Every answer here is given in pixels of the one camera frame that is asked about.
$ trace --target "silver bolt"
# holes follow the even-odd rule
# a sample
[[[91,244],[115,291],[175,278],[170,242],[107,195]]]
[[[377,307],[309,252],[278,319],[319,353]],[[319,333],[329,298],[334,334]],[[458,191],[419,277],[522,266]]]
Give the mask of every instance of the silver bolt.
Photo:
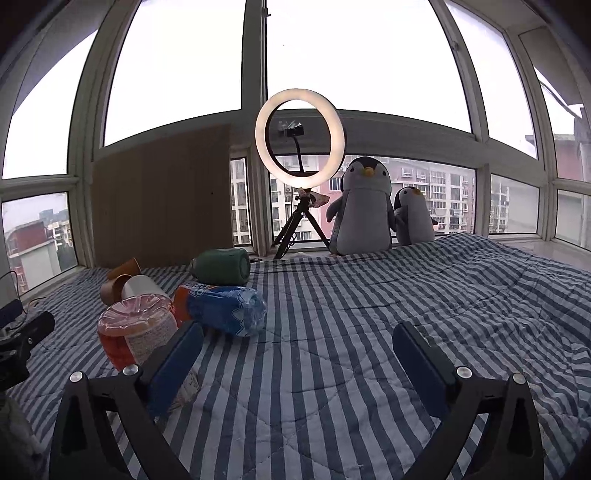
[[[139,372],[139,367],[136,364],[128,365],[123,369],[123,374],[127,375],[128,377],[135,375],[137,372]]]
[[[84,377],[84,374],[82,372],[74,372],[70,375],[70,382],[79,382],[80,380],[82,380],[82,377]]]
[[[518,385],[523,385],[525,383],[525,377],[520,373],[513,374],[513,382]]]
[[[457,376],[462,378],[470,378],[472,376],[472,370],[468,367],[457,367]]]

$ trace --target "striped bedsheet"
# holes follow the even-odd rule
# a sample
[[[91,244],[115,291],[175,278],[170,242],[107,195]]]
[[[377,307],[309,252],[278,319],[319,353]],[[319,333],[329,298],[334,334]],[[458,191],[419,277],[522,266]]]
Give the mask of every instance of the striped bedsheet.
[[[189,279],[183,267],[145,273],[167,292]],[[11,394],[45,445],[68,375],[114,373],[95,331],[104,279],[105,270],[82,272],[39,305],[56,331]],[[461,233],[378,254],[262,262],[249,285],[267,299],[265,330],[242,339],[209,330],[195,402],[157,420],[193,478],[401,478],[439,422],[392,352],[402,320],[455,365],[488,378],[525,374],[546,478],[562,476],[589,434],[589,273]],[[145,478],[114,414],[112,426],[131,473]]]

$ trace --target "ring light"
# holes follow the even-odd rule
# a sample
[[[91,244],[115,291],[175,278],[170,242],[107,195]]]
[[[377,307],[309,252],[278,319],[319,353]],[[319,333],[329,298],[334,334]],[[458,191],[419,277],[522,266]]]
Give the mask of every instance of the ring light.
[[[273,113],[284,103],[302,100],[315,107],[329,127],[330,155],[322,170],[310,176],[300,176],[281,168],[268,142],[269,123]],[[291,88],[276,93],[262,106],[256,118],[255,143],[262,162],[277,180],[295,188],[311,189],[335,176],[345,157],[345,130],[335,106],[321,94],[303,88]]]

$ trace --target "large penguin plush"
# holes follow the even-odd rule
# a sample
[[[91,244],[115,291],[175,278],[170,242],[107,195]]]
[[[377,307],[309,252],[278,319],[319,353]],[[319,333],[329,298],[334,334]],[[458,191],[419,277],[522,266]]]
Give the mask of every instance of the large penguin plush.
[[[390,174],[384,164],[371,157],[356,158],[343,174],[341,191],[326,210],[329,222],[336,217],[330,251],[349,255],[390,248],[395,219]]]
[[[433,220],[421,190],[404,187],[394,197],[395,232],[402,246],[435,240]]]

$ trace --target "green cylindrical container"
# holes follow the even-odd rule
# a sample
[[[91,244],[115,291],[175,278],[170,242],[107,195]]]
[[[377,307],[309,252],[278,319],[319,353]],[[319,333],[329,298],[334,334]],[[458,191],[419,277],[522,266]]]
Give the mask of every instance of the green cylindrical container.
[[[243,248],[207,250],[193,258],[191,275],[208,285],[244,285],[251,274],[251,262]]]

